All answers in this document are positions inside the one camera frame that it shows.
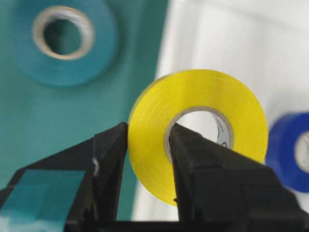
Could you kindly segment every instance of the tape roll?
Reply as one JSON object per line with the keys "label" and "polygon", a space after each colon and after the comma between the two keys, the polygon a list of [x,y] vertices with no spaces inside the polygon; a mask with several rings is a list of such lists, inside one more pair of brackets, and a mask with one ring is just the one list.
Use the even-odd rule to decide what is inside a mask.
{"label": "tape roll", "polygon": [[[114,16],[102,0],[44,0],[16,3],[10,26],[17,65],[33,79],[51,86],[86,83],[106,69],[115,54],[118,31]],[[45,41],[50,23],[68,20],[77,28],[81,45],[70,54],[54,52]]]}
{"label": "tape roll", "polygon": [[300,192],[309,192],[309,113],[281,117],[269,132],[266,165],[281,182]]}
{"label": "tape roll", "polygon": [[139,96],[129,118],[133,170],[157,198],[176,205],[169,132],[192,111],[207,110],[219,129],[218,143],[258,162],[267,148],[267,123],[258,100],[240,81],[211,70],[187,70],[154,81]]}

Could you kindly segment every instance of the teal tape roll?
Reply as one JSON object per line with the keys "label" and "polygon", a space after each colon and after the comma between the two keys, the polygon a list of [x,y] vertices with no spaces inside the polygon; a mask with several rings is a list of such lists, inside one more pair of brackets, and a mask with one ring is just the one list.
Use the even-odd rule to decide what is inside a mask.
{"label": "teal tape roll", "polygon": [[[51,22],[71,21],[81,34],[72,53],[54,52],[44,38]],[[12,50],[17,65],[33,79],[56,87],[86,83],[106,69],[116,52],[118,30],[102,0],[20,0],[12,12]]]}
{"label": "teal tape roll", "polygon": [[0,210],[10,232],[61,232],[84,171],[26,170]]}

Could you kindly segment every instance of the teal surface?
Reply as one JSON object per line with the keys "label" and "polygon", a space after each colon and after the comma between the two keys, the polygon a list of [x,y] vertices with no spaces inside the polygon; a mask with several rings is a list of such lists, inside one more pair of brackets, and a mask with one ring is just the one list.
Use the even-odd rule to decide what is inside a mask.
{"label": "teal surface", "polygon": [[[115,61],[86,85],[53,89],[30,79],[9,59],[8,21],[16,1],[0,1],[0,189],[18,168],[127,121],[136,98],[153,81],[167,1],[107,3],[119,25]],[[131,218],[135,186],[127,157],[119,220]]]}
{"label": "teal surface", "polygon": [[1,231],[63,231],[84,173],[26,170],[0,210]]}
{"label": "teal surface", "polygon": [[[83,12],[92,22],[95,40],[91,50],[74,60],[47,56],[32,38],[33,21],[44,9],[67,6]],[[118,27],[110,8],[102,0],[18,0],[11,14],[10,40],[16,63],[33,79],[55,87],[86,83],[108,67],[118,45]]]}

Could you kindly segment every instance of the tape core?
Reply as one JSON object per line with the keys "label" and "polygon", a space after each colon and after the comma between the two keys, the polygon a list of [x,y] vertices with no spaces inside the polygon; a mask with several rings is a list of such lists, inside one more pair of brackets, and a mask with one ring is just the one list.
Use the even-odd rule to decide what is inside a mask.
{"label": "tape core", "polygon": [[[82,38],[81,46],[67,55],[60,55],[52,51],[44,38],[46,27],[61,19],[72,22],[78,28]],[[61,60],[74,60],[85,56],[90,51],[95,40],[95,30],[89,18],[81,11],[67,6],[52,6],[36,16],[32,26],[32,37],[36,46],[46,55]]]}
{"label": "tape core", "polygon": [[177,114],[173,120],[170,122],[164,136],[164,148],[165,148],[165,153],[169,159],[170,162],[172,162],[171,154],[170,154],[170,149],[169,149],[169,135],[172,127],[175,125],[175,123],[184,115],[195,112],[195,111],[206,111],[212,114],[213,118],[215,119],[217,123],[217,128],[218,128],[218,138],[217,138],[217,143],[225,146],[227,148],[232,149],[234,145],[234,133],[232,126],[230,122],[227,120],[227,118],[218,110],[210,108],[210,107],[192,107],[189,109],[186,109],[179,114]]}
{"label": "tape core", "polygon": [[298,167],[309,173],[309,131],[302,133],[297,139],[294,156]]}

